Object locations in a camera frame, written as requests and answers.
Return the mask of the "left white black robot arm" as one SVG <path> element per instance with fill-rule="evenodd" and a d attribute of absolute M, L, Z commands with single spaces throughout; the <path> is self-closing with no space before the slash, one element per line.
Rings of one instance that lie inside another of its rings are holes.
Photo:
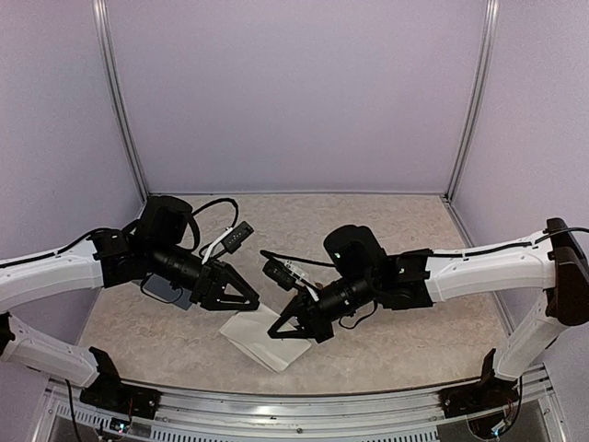
<path fill-rule="evenodd" d="M 192 206 L 173 196 L 150 197 L 138 219 L 123 229 L 98 227 L 72 243 L 1 263 L 1 359 L 63 378 L 112 410 L 129 391 L 109 355 L 65 343 L 31 328 L 11 313 L 29 302 L 65 292 L 110 288 L 156 275 L 189 293 L 207 311 L 252 311 L 256 291 L 217 257 L 195 255 L 180 243 L 186 231 L 200 241 Z"/>

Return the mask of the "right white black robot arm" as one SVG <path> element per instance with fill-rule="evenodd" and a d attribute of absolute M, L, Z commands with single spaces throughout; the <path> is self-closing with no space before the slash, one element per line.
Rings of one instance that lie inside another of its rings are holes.
<path fill-rule="evenodd" d="M 298 290 L 268 334 L 322 343 L 333 337 L 334 321 L 369 303 L 391 310 L 430 308 L 456 297 L 539 288 L 535 306 L 508 343 L 486 356 L 481 380 L 470 390 L 471 401 L 489 409 L 562 332 L 588 321 L 588 260 L 576 231 L 551 218 L 545 229 L 510 242 L 388 255 L 369 227 L 340 227 L 323 243 L 340 279 L 316 295 Z"/>

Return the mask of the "beige lined letter paper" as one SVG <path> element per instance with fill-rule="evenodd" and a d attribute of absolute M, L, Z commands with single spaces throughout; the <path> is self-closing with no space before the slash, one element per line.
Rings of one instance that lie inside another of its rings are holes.
<path fill-rule="evenodd" d="M 272 339 L 268 330 L 279 315 L 260 304 L 234 314 L 219 332 L 249 358 L 274 373 L 283 372 L 311 348 L 309 340 Z"/>

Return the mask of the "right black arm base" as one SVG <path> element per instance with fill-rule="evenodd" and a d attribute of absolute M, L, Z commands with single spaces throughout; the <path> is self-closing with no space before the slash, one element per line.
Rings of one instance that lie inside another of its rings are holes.
<path fill-rule="evenodd" d="M 502 380 L 495 376 L 493 369 L 496 349 L 484 357 L 478 381 L 439 391 L 440 403 L 445 418 L 479 413 L 507 405 L 520 399 L 517 380 Z"/>

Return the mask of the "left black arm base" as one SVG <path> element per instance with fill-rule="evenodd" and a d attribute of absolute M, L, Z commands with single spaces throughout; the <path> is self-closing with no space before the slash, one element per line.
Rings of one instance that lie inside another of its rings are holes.
<path fill-rule="evenodd" d="M 98 377 L 81 389 L 80 401 L 111 412 L 153 420 L 161 392 L 124 383 L 105 351 L 90 347 L 89 352 L 98 363 Z"/>

